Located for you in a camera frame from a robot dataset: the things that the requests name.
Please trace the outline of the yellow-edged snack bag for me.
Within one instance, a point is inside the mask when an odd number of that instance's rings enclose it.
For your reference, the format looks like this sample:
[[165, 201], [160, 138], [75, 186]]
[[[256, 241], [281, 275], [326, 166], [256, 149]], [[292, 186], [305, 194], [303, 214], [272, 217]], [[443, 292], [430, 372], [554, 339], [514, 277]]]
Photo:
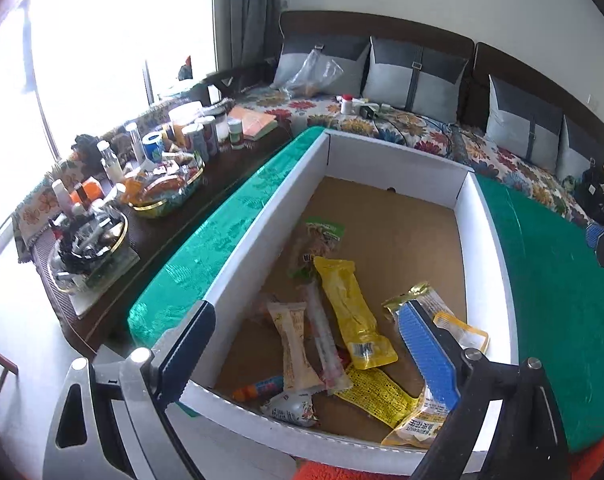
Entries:
[[433, 324], [442, 330], [447, 330], [463, 349], [473, 348], [482, 353], [488, 350], [490, 342], [488, 333], [462, 322], [455, 315], [438, 312], [433, 317]]

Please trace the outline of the long clear snack tube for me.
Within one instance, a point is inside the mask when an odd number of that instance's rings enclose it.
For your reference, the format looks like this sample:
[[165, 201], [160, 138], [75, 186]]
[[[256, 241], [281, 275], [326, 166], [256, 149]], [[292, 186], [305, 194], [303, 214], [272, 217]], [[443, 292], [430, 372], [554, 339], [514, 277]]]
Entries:
[[311, 281], [311, 283], [302, 285], [300, 289], [306, 303], [308, 322], [311, 325], [320, 365], [323, 369], [323, 382], [327, 394], [333, 396], [348, 391], [353, 387], [353, 383], [345, 373], [340, 359], [322, 300], [320, 300], [317, 282]]

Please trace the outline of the far right grey pillow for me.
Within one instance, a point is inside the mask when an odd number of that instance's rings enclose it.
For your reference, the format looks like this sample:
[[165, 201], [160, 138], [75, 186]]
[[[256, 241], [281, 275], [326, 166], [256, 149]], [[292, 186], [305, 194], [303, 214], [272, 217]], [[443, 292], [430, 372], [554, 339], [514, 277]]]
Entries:
[[556, 165], [557, 179], [563, 181], [572, 177], [579, 180], [592, 164], [604, 164], [604, 146], [591, 138], [569, 117], [564, 116]]

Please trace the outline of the grey pillow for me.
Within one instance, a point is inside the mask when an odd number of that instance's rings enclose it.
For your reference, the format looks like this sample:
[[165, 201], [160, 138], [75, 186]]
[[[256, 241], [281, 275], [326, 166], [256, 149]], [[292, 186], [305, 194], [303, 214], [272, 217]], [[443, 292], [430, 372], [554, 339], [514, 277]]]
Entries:
[[557, 179], [563, 181], [572, 177], [579, 180], [592, 164], [604, 164], [604, 146], [591, 138], [569, 117], [564, 116], [556, 165]]
[[493, 75], [485, 137], [551, 174], [556, 170], [564, 113]]
[[452, 124], [468, 60], [410, 42], [370, 38], [363, 96], [378, 104]]
[[358, 98], [370, 42], [367, 37], [344, 35], [291, 35], [282, 44], [270, 86], [282, 89], [301, 70], [299, 82], [319, 84], [319, 92]]

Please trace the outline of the small red white packet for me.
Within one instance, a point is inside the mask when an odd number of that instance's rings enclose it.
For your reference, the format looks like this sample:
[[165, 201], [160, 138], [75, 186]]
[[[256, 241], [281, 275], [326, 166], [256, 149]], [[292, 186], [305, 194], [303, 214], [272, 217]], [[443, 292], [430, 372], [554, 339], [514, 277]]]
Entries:
[[283, 391], [261, 406], [265, 416], [299, 427], [313, 427], [317, 418], [313, 406], [313, 395], [309, 392]]

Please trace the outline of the dark wooden side table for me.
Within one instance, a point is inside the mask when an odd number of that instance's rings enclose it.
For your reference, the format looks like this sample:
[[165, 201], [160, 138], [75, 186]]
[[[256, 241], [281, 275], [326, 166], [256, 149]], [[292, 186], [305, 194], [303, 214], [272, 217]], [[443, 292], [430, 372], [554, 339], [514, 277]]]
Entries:
[[127, 240], [139, 260], [81, 318], [75, 314], [70, 297], [57, 290], [48, 275], [46, 263], [55, 239], [52, 232], [45, 231], [32, 247], [31, 256], [67, 343], [81, 356], [93, 359], [112, 330], [124, 323], [139, 295], [183, 242], [228, 196], [292, 139], [288, 128], [278, 126], [262, 139], [247, 143], [241, 150], [223, 148], [221, 154], [204, 168], [194, 194], [163, 217], [145, 218], [125, 207]]

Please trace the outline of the gold foil snack packet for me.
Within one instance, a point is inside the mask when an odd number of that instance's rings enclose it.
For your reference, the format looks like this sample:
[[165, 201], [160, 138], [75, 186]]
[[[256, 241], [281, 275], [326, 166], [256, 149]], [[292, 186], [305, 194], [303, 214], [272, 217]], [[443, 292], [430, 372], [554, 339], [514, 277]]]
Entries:
[[395, 314], [409, 300], [416, 300], [430, 318], [434, 318], [440, 312], [450, 313], [450, 309], [443, 299], [428, 282], [418, 283], [407, 292], [388, 299], [382, 304], [382, 307], [390, 314]]

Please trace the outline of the white cardboard box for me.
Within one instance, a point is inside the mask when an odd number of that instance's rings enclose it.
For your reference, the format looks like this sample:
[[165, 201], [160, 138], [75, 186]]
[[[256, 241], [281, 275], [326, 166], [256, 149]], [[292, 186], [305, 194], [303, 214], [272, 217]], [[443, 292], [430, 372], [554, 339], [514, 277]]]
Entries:
[[458, 162], [339, 131], [308, 148], [204, 298], [215, 327], [180, 400], [236, 434], [341, 468], [409, 476], [452, 437], [456, 478], [488, 464], [500, 404], [455, 427], [462, 378], [428, 363], [426, 326], [391, 297], [488, 336], [479, 358], [517, 365], [517, 323], [491, 213]]

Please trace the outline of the floral sofa cover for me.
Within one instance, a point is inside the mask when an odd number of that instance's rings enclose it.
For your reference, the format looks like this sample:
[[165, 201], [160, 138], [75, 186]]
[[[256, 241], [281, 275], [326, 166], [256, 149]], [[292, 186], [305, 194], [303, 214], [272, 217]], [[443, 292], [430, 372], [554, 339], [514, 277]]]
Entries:
[[308, 127], [322, 126], [404, 145], [466, 165], [476, 174], [521, 192], [577, 226], [584, 228], [590, 221], [552, 174], [468, 129], [390, 108], [374, 119], [345, 115], [336, 96], [290, 99], [285, 92], [270, 87], [247, 90], [235, 101], [247, 110], [274, 115], [278, 124], [294, 136]]

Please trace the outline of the dark brown sofa backrest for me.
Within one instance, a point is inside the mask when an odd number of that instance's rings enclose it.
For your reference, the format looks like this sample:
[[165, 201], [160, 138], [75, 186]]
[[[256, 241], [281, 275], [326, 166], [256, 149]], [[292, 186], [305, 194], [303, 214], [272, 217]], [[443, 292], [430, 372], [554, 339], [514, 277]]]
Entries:
[[281, 35], [355, 36], [391, 40], [424, 51], [409, 65], [426, 66], [436, 55], [456, 58], [464, 69], [459, 74], [457, 117], [465, 126], [485, 129], [491, 76], [560, 108], [588, 137], [604, 148], [604, 122], [556, 81], [512, 55], [484, 42], [436, 26], [402, 18], [349, 11], [285, 11], [280, 14]]

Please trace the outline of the green snack packet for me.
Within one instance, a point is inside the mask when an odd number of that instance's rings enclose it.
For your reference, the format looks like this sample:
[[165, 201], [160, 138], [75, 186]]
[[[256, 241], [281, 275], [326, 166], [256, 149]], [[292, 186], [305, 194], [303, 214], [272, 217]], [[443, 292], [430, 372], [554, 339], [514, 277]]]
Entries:
[[315, 257], [330, 257], [340, 246], [345, 228], [322, 218], [303, 221], [293, 240], [288, 264], [290, 278], [309, 278], [315, 271]]

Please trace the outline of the blue white cup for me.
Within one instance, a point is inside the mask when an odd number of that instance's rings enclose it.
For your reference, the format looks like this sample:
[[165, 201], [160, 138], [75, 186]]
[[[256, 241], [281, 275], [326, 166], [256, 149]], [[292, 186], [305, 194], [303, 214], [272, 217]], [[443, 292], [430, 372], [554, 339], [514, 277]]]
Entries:
[[162, 162], [162, 154], [164, 151], [164, 143], [162, 133], [159, 131], [153, 131], [147, 133], [142, 138], [142, 147], [145, 150], [145, 154], [150, 162], [154, 164], [160, 164]]

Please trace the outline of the orange book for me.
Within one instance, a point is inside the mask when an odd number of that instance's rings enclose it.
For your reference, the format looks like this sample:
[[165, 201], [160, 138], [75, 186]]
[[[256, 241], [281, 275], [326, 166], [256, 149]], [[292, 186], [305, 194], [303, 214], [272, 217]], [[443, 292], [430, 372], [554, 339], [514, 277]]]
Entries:
[[244, 137], [249, 141], [262, 139], [278, 126], [275, 115], [248, 110], [241, 106], [234, 106], [228, 113], [228, 118], [240, 120]]

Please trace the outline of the clear plastic bag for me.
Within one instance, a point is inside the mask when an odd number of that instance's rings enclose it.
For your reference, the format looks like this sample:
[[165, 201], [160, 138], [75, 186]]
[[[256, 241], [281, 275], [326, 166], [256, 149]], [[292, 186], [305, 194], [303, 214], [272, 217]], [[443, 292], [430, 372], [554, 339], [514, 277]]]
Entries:
[[343, 75], [343, 68], [334, 58], [314, 48], [300, 70], [282, 86], [289, 99], [312, 98], [325, 91]]

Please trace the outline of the grey curtain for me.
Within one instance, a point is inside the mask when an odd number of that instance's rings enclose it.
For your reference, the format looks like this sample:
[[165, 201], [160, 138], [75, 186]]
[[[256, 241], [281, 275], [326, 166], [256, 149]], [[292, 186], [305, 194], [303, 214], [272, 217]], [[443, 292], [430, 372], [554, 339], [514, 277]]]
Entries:
[[216, 67], [244, 67], [278, 55], [279, 0], [213, 0]]

